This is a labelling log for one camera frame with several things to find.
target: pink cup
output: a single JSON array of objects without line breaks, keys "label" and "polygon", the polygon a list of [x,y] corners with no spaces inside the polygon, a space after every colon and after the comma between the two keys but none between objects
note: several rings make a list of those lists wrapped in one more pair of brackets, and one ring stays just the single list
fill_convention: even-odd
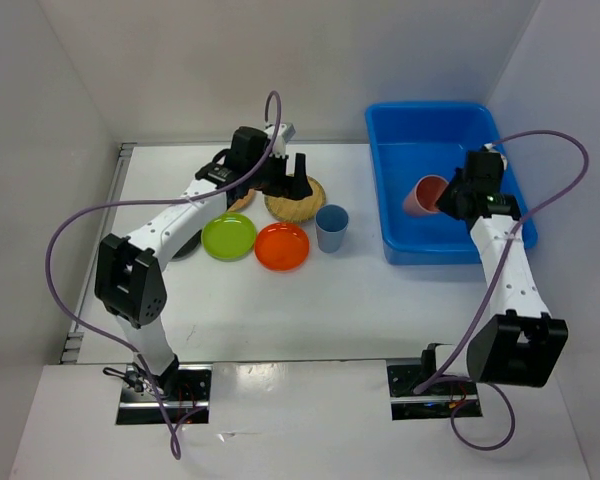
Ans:
[{"label": "pink cup", "polygon": [[404,211],[412,217],[439,213],[436,202],[449,182],[439,175],[422,177],[402,203]]}]

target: gray wall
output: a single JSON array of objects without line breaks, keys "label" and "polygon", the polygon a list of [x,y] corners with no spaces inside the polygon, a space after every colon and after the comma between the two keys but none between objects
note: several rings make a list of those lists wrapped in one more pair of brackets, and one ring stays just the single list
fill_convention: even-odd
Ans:
[{"label": "gray wall", "polygon": [[[591,153],[581,186],[538,215],[532,268],[552,314],[569,323],[558,378],[591,477],[600,479],[600,0],[542,0],[489,107],[503,135],[553,128]],[[582,164],[559,139],[507,149],[532,205]]]},{"label": "gray wall", "polygon": [[[7,478],[42,365],[69,323],[46,291],[53,229],[105,199],[115,145],[42,10],[0,0],[0,478]],[[74,304],[99,218],[76,225],[54,273]]]},{"label": "gray wall", "polygon": [[226,140],[280,90],[298,139],[364,109],[484,101],[537,0],[40,0],[114,135]]}]

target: orange plate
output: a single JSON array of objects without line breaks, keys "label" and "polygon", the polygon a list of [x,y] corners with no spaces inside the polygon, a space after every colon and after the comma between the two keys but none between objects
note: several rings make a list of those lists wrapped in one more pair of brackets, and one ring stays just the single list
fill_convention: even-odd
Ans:
[{"label": "orange plate", "polygon": [[285,272],[302,265],[307,259],[309,238],[293,223],[272,223],[258,234],[255,253],[268,269]]}]

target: blue plastic container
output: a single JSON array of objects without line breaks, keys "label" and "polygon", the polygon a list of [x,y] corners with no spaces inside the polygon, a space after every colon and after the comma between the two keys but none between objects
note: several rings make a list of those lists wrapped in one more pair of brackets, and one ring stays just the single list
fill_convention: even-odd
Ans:
[{"label": "blue plastic container", "polygon": [[[381,103],[367,109],[366,120],[387,261],[394,265],[480,263],[464,222],[443,214],[413,218],[402,210],[402,202],[423,176],[451,180],[455,169],[464,165],[468,150],[500,138],[489,110],[476,103]],[[527,211],[511,163],[502,192],[515,195],[520,210]],[[536,244],[533,221],[524,225],[522,238],[526,248]]]}]

